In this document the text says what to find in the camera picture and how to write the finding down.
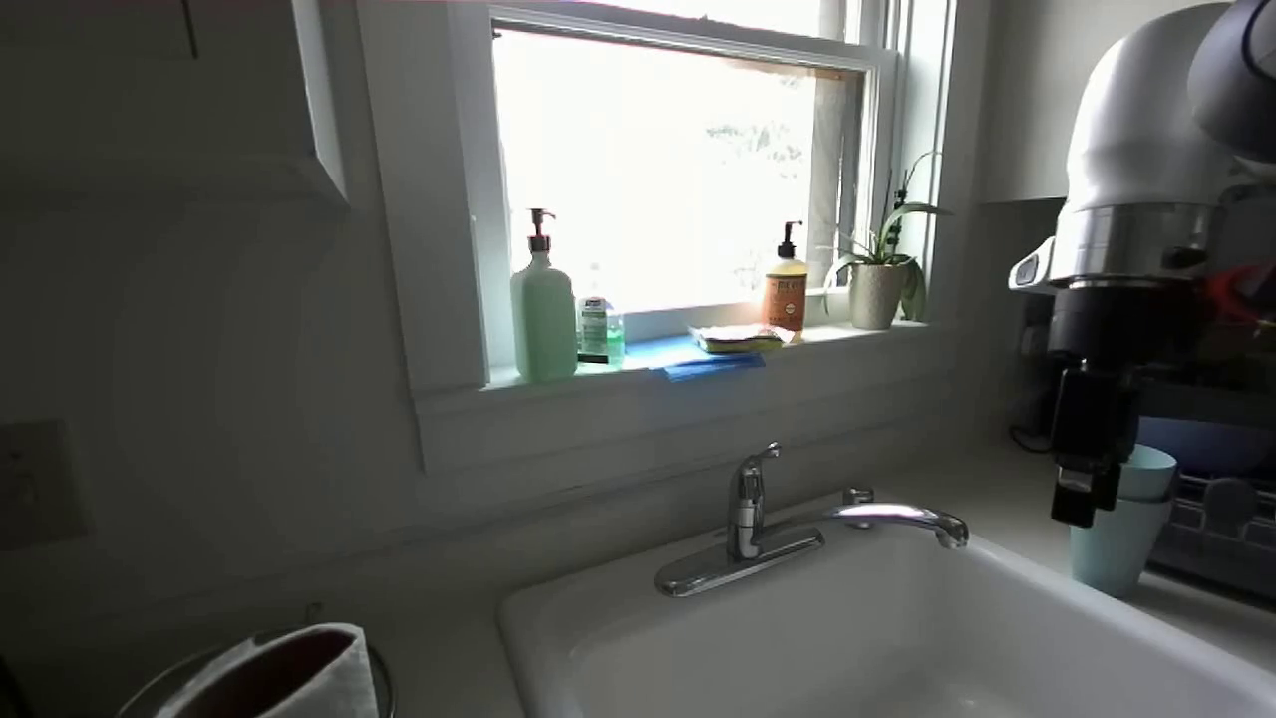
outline paper towel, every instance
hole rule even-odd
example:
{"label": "paper towel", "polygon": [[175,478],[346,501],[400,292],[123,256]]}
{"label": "paper towel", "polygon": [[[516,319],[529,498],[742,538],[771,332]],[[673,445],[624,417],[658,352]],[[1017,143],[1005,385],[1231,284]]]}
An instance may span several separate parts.
{"label": "paper towel", "polygon": [[381,718],[367,636],[315,620],[210,659],[161,718]]}

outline window trim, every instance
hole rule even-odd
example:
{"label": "window trim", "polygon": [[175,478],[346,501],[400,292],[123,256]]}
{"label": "window trim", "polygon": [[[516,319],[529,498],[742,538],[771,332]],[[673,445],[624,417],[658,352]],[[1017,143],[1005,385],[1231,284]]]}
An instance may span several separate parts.
{"label": "window trim", "polygon": [[890,199],[894,174],[894,111],[899,111],[899,53],[870,45],[840,45],[816,35],[787,35],[767,27],[719,25],[719,19],[688,19],[688,14],[654,14],[630,10],[613,2],[572,2],[572,0],[533,0],[533,2],[504,2],[504,0],[471,0],[458,6],[454,46],[458,87],[466,102],[458,107],[462,146],[466,146],[466,184],[471,199],[488,211],[474,211],[474,268],[482,292],[482,342],[488,369],[516,365],[516,325],[512,325],[512,216],[504,186],[504,156],[497,156],[497,107],[494,107],[494,30],[553,30],[553,35],[585,35],[585,41],[617,41],[617,45],[652,45],[672,53],[706,53],[731,61],[762,61],[762,65],[797,65],[797,69],[832,69],[832,71],[867,71],[867,128],[858,138],[858,166],[870,172],[870,184],[844,192],[858,206],[858,232],[878,223]]}
{"label": "window trim", "polygon": [[944,311],[928,325],[809,342],[775,356],[762,369],[714,382],[666,382],[654,369],[633,369],[488,389],[482,332],[497,325],[482,324],[474,233],[508,233],[488,211],[504,203],[482,203],[474,196],[478,179],[462,164],[462,156],[494,146],[474,143],[482,131],[458,128],[462,102],[474,102],[482,79],[471,65],[458,65],[458,45],[466,45],[466,30],[491,30],[491,19],[488,10],[474,14],[474,2],[361,2],[408,402],[418,417],[426,471],[418,487],[424,521],[474,526],[494,514],[721,471],[731,458],[757,449],[762,438],[863,458],[872,445],[900,449],[916,436],[948,429],[936,406],[953,389],[948,374],[963,352],[963,324],[953,319],[963,297],[957,232],[967,247],[976,247],[971,206],[976,203],[991,2],[944,0],[943,6],[953,41],[963,25],[963,45],[943,53],[944,65],[957,65],[957,79],[935,99],[943,111],[957,99],[967,107],[957,119],[936,114],[935,131],[944,134],[948,156],[944,172],[927,184],[936,192],[928,199],[967,216],[936,223],[935,284]]}

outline green soap bottle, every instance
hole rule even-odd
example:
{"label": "green soap bottle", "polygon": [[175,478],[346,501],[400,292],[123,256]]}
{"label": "green soap bottle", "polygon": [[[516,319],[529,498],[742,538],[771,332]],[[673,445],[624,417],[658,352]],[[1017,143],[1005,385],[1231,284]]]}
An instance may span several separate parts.
{"label": "green soap bottle", "polygon": [[547,206],[529,211],[529,263],[512,277],[516,345],[528,382],[575,374],[575,296],[572,276],[549,263]]}

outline white sink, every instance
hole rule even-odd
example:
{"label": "white sink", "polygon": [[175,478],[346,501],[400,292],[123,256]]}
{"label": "white sink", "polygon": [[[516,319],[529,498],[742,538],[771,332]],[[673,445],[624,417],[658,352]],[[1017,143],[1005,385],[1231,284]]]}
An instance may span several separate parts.
{"label": "white sink", "polygon": [[520,591],[533,718],[1276,718],[1276,676],[992,543],[828,531],[710,595],[654,574],[710,538]]}

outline soap dispenser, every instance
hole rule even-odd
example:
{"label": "soap dispenser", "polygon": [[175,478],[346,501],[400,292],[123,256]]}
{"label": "soap dispenser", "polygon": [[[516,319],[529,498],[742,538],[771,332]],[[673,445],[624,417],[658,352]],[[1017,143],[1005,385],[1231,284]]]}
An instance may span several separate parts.
{"label": "soap dispenser", "polygon": [[528,382],[575,374],[575,296],[572,276],[549,263],[547,206],[529,206],[529,263],[516,269],[516,352]]}
{"label": "soap dispenser", "polygon": [[767,269],[762,319],[771,325],[803,332],[806,324],[806,263],[794,247],[797,220],[787,223],[777,263]]}

